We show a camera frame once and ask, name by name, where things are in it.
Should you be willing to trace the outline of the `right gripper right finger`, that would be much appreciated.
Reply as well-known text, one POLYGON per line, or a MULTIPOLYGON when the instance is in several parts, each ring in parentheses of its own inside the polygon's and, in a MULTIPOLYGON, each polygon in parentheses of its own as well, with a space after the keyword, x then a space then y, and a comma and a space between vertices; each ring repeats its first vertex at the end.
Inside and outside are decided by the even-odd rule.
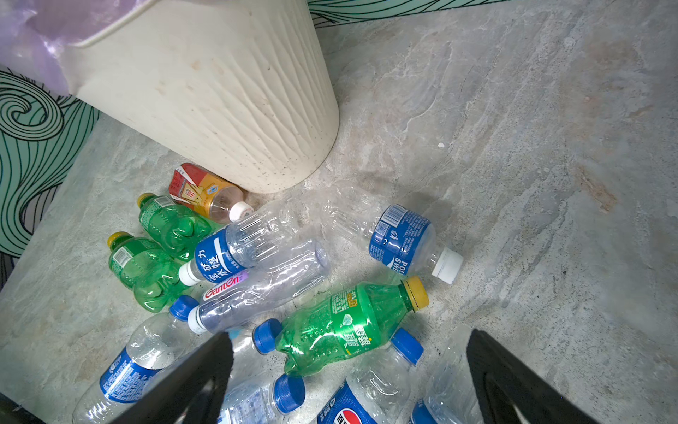
POLYGON ((474 329, 466 346, 485 423, 593 423, 502 344, 474 329))

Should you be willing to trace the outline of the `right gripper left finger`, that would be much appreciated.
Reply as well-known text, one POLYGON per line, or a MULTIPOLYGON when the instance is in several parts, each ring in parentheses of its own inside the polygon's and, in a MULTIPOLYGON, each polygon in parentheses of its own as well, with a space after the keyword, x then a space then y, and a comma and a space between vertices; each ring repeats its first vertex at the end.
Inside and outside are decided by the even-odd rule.
POLYGON ((216 423, 233 362, 230 334, 214 335, 114 422, 216 423))

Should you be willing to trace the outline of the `short blue label bottle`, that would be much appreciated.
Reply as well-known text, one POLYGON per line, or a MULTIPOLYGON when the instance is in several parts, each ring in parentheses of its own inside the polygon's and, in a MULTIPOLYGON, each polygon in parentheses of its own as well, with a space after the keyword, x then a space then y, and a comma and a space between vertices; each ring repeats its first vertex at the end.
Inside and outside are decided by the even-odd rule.
POLYGON ((409 424, 484 423, 466 355, 471 332, 466 324, 454 328, 409 424))

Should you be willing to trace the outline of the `green bottle yellow cap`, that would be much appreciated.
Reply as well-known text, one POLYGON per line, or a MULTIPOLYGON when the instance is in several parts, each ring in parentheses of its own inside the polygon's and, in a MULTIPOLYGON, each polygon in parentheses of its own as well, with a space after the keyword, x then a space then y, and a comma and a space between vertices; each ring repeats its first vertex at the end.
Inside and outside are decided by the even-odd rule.
POLYGON ((361 282, 305 306, 282 321, 275 349, 284 373, 305 377, 386 344, 410 312, 430 303, 419 277, 398 284, 361 282))
POLYGON ((180 263, 150 238, 119 231, 107 245, 109 269, 146 311, 159 313, 190 290, 179 279, 180 263))
POLYGON ((166 195, 144 193, 137 199, 144 231, 170 256, 188 263, 197 245, 216 231, 216 224, 166 195))

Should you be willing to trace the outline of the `Pepsi bottle blue cap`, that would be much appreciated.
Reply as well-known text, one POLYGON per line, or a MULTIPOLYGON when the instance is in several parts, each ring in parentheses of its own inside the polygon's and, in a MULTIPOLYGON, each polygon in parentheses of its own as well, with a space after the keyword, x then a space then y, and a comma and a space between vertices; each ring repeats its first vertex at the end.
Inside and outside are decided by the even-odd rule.
POLYGON ((321 409, 314 423, 394 423, 411 395, 424 347, 400 328, 386 348, 367 353, 321 409))

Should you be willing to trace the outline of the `clear bottle blue label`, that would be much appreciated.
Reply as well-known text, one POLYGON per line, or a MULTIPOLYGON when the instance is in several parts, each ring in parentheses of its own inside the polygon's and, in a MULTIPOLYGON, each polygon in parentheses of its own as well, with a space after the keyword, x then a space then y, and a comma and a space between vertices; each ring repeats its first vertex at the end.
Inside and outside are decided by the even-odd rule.
POLYGON ((388 197, 339 181, 318 197, 322 229, 354 243, 393 272, 453 284, 464 257, 430 219, 388 197))

